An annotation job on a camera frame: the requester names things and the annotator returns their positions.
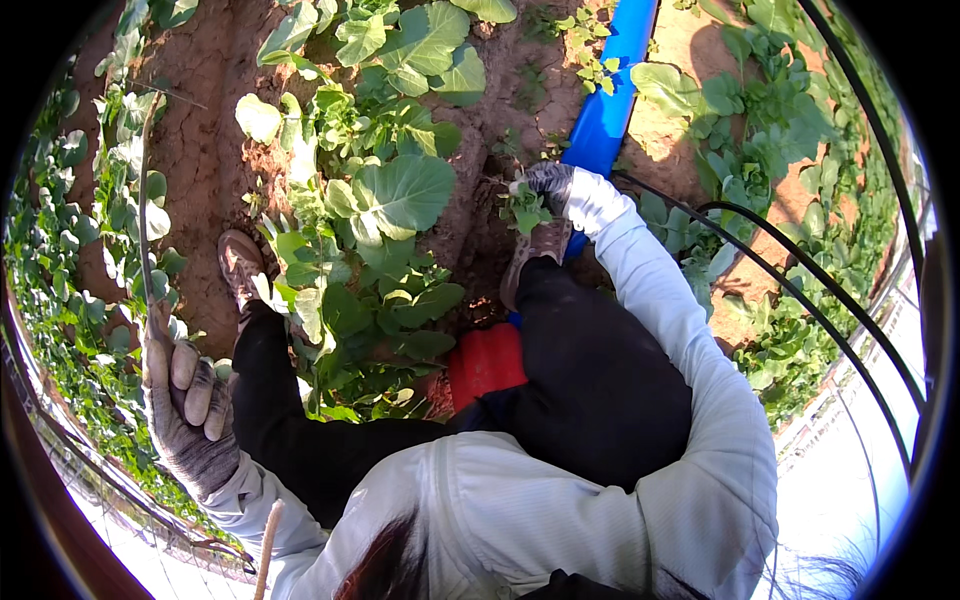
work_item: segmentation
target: black pants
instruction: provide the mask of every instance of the black pants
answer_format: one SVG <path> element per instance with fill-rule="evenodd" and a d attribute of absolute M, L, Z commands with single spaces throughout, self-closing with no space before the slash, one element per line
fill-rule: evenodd
<path fill-rule="evenodd" d="M 528 383 L 483 396 L 447 425 L 352 424 L 306 417 L 283 317 L 252 301 L 233 352 L 237 442 L 327 528 L 377 462 L 459 431 L 505 431 L 531 456 L 626 490 L 683 455 L 691 391 L 636 317 L 548 257 L 524 266 L 516 305 Z"/>

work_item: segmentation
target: garden bed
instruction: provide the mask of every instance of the garden bed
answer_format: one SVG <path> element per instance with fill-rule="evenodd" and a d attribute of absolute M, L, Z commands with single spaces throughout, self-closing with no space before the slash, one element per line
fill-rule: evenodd
<path fill-rule="evenodd" d="M 299 375 L 313 388 L 305 396 L 308 415 L 420 418 L 429 409 L 439 417 L 451 406 L 444 351 L 456 336 L 507 316 L 498 288 L 514 251 L 517 213 L 507 221 L 500 217 L 506 182 L 515 168 L 562 154 L 585 97 L 581 69 L 599 56 L 610 18 L 603 0 L 514 0 L 518 18 L 500 14 L 503 22 L 496 24 L 446 2 L 400 2 L 391 13 L 387 0 L 368 0 L 355 4 L 380 12 L 339 13 L 325 31 L 304 36 L 302 50 L 289 42 L 274 44 L 273 53 L 260 52 L 291 19 L 312 19 L 305 31 L 320 30 L 316 23 L 325 13 L 317 14 L 315 5 L 340 6 L 330 0 L 309 3 L 309 9 L 301 4 L 202 0 L 194 12 L 179 15 L 150 14 L 139 0 L 118 6 L 83 46 L 72 79 L 51 99 L 32 141 L 37 161 L 25 159 L 17 184 L 21 202 L 37 208 L 34 218 L 52 210 L 60 219 L 52 224 L 54 217 L 43 217 L 45 241 L 39 246 L 27 240 L 33 225 L 25 220 L 13 223 L 14 238 L 8 239 L 8 255 L 20 261 L 10 263 L 14 271 L 27 272 L 26 278 L 12 278 L 14 291 L 22 297 L 28 289 L 46 290 L 21 307 L 39 362 L 50 366 L 63 398 L 101 450 L 117 456 L 179 516 L 203 519 L 151 462 L 136 369 L 136 329 L 145 305 L 134 263 L 135 219 L 127 213 L 137 186 L 133 142 L 152 87 L 168 93 L 148 147 L 149 168 L 156 171 L 147 182 L 148 197 L 159 215 L 151 223 L 151 277 L 175 306 L 171 330 L 195 340 L 213 360 L 230 358 L 238 314 L 220 277 L 216 244 L 223 230 L 239 228 L 264 250 L 276 290 L 270 304 L 290 314 L 292 329 L 305 342 L 296 342 L 295 351 Z M 793 5 L 701 0 L 700 12 L 696 3 L 677 4 L 687 10 L 660 7 L 648 63 L 623 67 L 640 83 L 641 98 L 616 168 L 695 207 L 711 200 L 745 203 L 796 238 L 867 303 L 893 238 L 896 197 L 862 111 L 822 41 Z M 794 50 L 788 53 L 785 38 L 753 24 L 767 15 L 764 9 L 771 27 L 789 33 L 791 43 L 799 40 Z M 454 62 L 441 76 L 424 79 L 447 92 L 414 94 L 401 81 L 374 85 L 376 69 L 390 66 L 395 74 L 405 68 L 388 55 L 396 53 L 404 19 L 426 18 L 428 10 L 459 23 L 449 37 L 463 45 L 441 53 L 452 54 Z M 335 34 L 347 21 L 368 32 L 377 18 L 395 23 L 384 32 L 375 28 L 386 42 L 376 35 L 373 41 L 350 37 L 347 30 L 343 39 Z M 852 48 L 888 131 L 899 139 L 899 107 L 889 87 L 849 29 L 836 19 L 834 24 Z M 740 60 L 734 56 L 735 38 L 761 35 L 774 42 L 741 43 Z M 577 36 L 586 36 L 587 45 Z M 357 39 L 380 44 L 364 57 L 371 62 L 341 52 Z M 470 48 L 483 63 L 483 92 L 451 92 L 455 76 L 469 80 L 466 70 L 454 70 L 468 62 Z M 258 66 L 258 60 L 266 63 Z M 599 63 L 588 69 L 601 88 L 609 70 Z M 449 78 L 441 84 L 444 74 Z M 665 104 L 662 95 L 658 100 L 664 78 L 685 86 L 681 101 Z M 770 90 L 784 81 L 796 82 L 781 91 L 797 116 L 770 108 Z M 67 109 L 71 87 L 73 110 Z M 402 88 L 408 98 L 397 98 Z M 251 107 L 276 119 L 269 135 L 258 129 L 259 116 L 250 118 Z M 383 112 L 388 109 L 395 113 Z M 416 126 L 402 121 L 408 109 L 420 115 Z M 61 112 L 68 115 L 63 123 Z M 341 117 L 349 127 L 338 125 Z M 758 136 L 789 135 L 791 118 L 805 120 L 814 137 L 798 142 L 802 152 L 771 154 Z M 308 127 L 288 129 L 294 123 Z M 366 142 L 360 132 L 378 127 L 389 132 L 394 146 L 361 148 Z M 403 137 L 413 130 L 418 136 Z M 320 140 L 329 143 L 319 152 L 303 150 Z M 55 165 L 46 171 L 44 153 Z M 357 200 L 363 197 L 360 184 L 378 170 L 388 172 L 395 161 L 441 190 L 436 213 L 415 223 L 364 224 L 361 213 L 372 211 Z M 305 176 L 304 168 L 312 172 Z M 732 189 L 738 179 L 749 192 L 742 198 Z M 52 190 L 51 200 L 40 189 Z M 752 261 L 717 258 L 725 252 L 718 239 L 688 220 L 667 222 L 667 212 L 657 210 L 649 194 L 638 202 L 651 230 L 683 264 L 700 302 L 712 310 L 709 323 L 718 343 L 751 380 L 772 428 L 781 426 L 815 396 L 836 348 L 795 303 L 780 298 L 776 282 Z M 736 221 L 721 223 L 802 282 L 838 328 L 852 332 L 852 317 L 768 234 Z M 669 239 L 671 230 L 681 233 L 680 242 Z M 11 253 L 14 248 L 26 254 Z M 398 254 L 397 262 L 392 256 Z M 591 247 L 570 266 L 584 283 L 611 287 Z M 417 308 L 414 299 L 429 299 L 422 303 L 434 308 Z M 328 302 L 341 318 L 323 316 Z M 420 401 L 424 394 L 428 402 Z"/>

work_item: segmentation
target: vegetable garden row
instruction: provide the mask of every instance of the vegetable garden row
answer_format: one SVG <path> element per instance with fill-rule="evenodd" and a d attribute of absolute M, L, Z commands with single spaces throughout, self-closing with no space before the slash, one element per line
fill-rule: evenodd
<path fill-rule="evenodd" d="M 854 298 L 869 301 L 896 230 L 896 196 L 847 80 L 794 3 L 700 0 L 662 6 L 661 13 L 680 11 L 705 26 L 711 18 L 718 21 L 710 26 L 721 28 L 728 50 L 717 51 L 729 51 L 739 68 L 700 82 L 658 62 L 658 50 L 666 49 L 655 40 L 648 62 L 601 64 L 611 6 L 596 2 L 570 12 L 508 0 L 438 0 L 407 10 L 395 0 L 280 4 L 293 6 L 284 8 L 289 14 L 262 45 L 250 49 L 250 60 L 263 72 L 275 68 L 271 65 L 290 65 L 297 72 L 292 78 L 310 85 L 311 93 L 285 92 L 278 106 L 263 102 L 253 90 L 238 94 L 231 99 L 235 122 L 230 126 L 257 145 L 289 153 L 284 189 L 289 209 L 276 210 L 253 193 L 245 201 L 250 229 L 256 226 L 279 267 L 278 275 L 257 282 L 260 295 L 302 333 L 293 338 L 294 352 L 304 382 L 304 410 L 311 418 L 364 421 L 428 413 L 430 403 L 416 391 L 417 381 L 440 370 L 438 357 L 454 346 L 450 333 L 455 331 L 444 326 L 444 315 L 468 310 L 474 299 L 465 298 L 464 286 L 454 281 L 459 268 L 438 264 L 419 234 L 435 226 L 451 197 L 460 197 L 457 169 L 467 134 L 452 120 L 460 118 L 456 110 L 477 103 L 487 91 L 491 74 L 474 45 L 483 43 L 477 34 L 481 25 L 495 34 L 519 21 L 529 43 L 562 44 L 564 64 L 585 92 L 609 93 L 611 75 L 629 69 L 640 96 L 634 118 L 659 111 L 677 120 L 683 130 L 677 143 L 696 149 L 695 166 L 711 199 L 766 215 L 777 200 L 778 183 L 796 177 L 791 165 L 806 159 L 799 178 L 811 202 L 796 223 L 779 227 Z M 826 6 L 836 14 L 832 3 Z M 104 93 L 95 100 L 96 140 L 83 131 L 61 130 L 80 102 L 72 90 L 77 74 L 64 78 L 40 114 L 20 165 L 4 245 L 9 282 L 37 362 L 89 437 L 159 504 L 216 535 L 180 484 L 156 463 L 139 390 L 138 343 L 129 328 L 115 326 L 126 322 L 140 330 L 146 315 L 136 257 L 139 185 L 147 186 L 150 200 L 146 242 L 162 240 L 164 248 L 152 259 L 150 277 L 172 306 L 184 305 L 174 282 L 191 256 L 170 243 L 179 238 L 166 209 L 167 179 L 151 171 L 146 181 L 137 180 L 145 145 L 140 133 L 159 92 L 133 85 L 132 70 L 141 64 L 151 36 L 188 23 L 198 8 L 198 0 L 127 2 L 113 51 L 97 66 Z M 831 19 L 880 106 L 887 131 L 899 141 L 900 112 L 889 86 L 849 24 L 838 16 Z M 315 61 L 311 48 L 318 45 L 335 51 L 335 57 Z M 825 59 L 823 68 L 808 68 L 807 53 Z M 543 97 L 553 89 L 546 89 L 546 72 L 538 68 L 516 70 L 515 106 L 531 114 L 538 107 L 542 112 Z M 181 101 L 165 94 L 155 120 Z M 450 120 L 436 117 L 441 111 Z M 530 147 L 524 141 L 530 136 L 524 135 L 502 132 L 488 141 L 482 158 L 500 158 L 512 171 L 538 156 L 557 157 L 564 147 L 557 132 L 541 132 L 539 148 Z M 154 140 L 162 143 L 156 134 Z M 88 153 L 96 189 L 84 211 L 66 196 L 74 167 Z M 644 179 L 642 170 L 620 167 Z M 505 191 L 500 174 L 486 179 L 494 195 Z M 171 196 L 169 202 L 189 201 Z M 510 228 L 529 230 L 545 216 L 541 199 L 528 191 L 496 202 L 494 214 Z M 730 276 L 732 249 L 678 209 L 667 211 L 653 194 L 640 194 L 637 203 L 650 229 L 677 255 L 710 318 L 718 299 L 713 291 Z M 855 218 L 845 216 L 841 203 L 855 204 Z M 741 240 L 755 237 L 753 226 L 729 211 L 714 209 L 709 216 Z M 210 232 L 214 240 L 218 234 Z M 117 302 L 91 295 L 78 275 L 81 246 L 96 240 L 103 245 L 107 275 L 121 292 Z M 451 267 L 457 270 L 451 273 Z M 805 268 L 783 268 L 841 332 L 852 333 L 855 320 Z M 815 396 L 837 357 L 836 346 L 778 289 L 760 301 L 736 295 L 721 301 L 714 322 L 735 315 L 753 328 L 754 339 L 737 348 L 732 359 L 757 390 L 776 430 Z M 170 321 L 175 338 L 196 339 L 202 326 L 177 316 Z M 210 360 L 226 377 L 228 358 Z"/>

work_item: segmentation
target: person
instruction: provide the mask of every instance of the person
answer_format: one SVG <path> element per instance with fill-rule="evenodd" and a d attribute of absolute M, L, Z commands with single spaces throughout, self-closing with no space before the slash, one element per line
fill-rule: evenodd
<path fill-rule="evenodd" d="M 778 525 L 774 446 L 751 386 L 632 199 L 566 165 L 526 179 L 556 215 L 520 237 L 501 288 L 522 317 L 529 381 L 447 425 L 308 419 L 283 317 L 252 286 L 262 259 L 237 232 L 220 247 L 241 311 L 229 385 L 211 384 L 185 344 L 168 374 L 147 340 L 151 434 L 211 519 L 259 558 L 285 502 L 275 599 L 553 597 L 542 591 L 578 579 L 596 597 L 754 591 Z M 571 224 L 616 301 L 562 267 Z M 182 409 L 171 383 L 187 390 Z"/>

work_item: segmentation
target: glove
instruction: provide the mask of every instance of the glove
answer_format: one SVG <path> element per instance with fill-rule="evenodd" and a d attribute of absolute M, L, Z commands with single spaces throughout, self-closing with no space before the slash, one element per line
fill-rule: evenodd
<path fill-rule="evenodd" d="M 542 194 L 554 215 L 573 222 L 576 229 L 594 236 L 620 215 L 636 211 L 636 203 L 621 194 L 603 176 L 580 167 L 540 162 L 510 184 L 512 194 L 523 181 Z"/>
<path fill-rule="evenodd" d="M 188 342 L 176 342 L 172 370 L 159 340 L 144 341 L 143 387 L 147 428 L 163 463 L 203 502 L 220 490 L 240 464 L 233 436 L 233 406 L 227 384 L 200 360 Z M 174 406 L 170 385 L 186 391 L 182 412 Z"/>

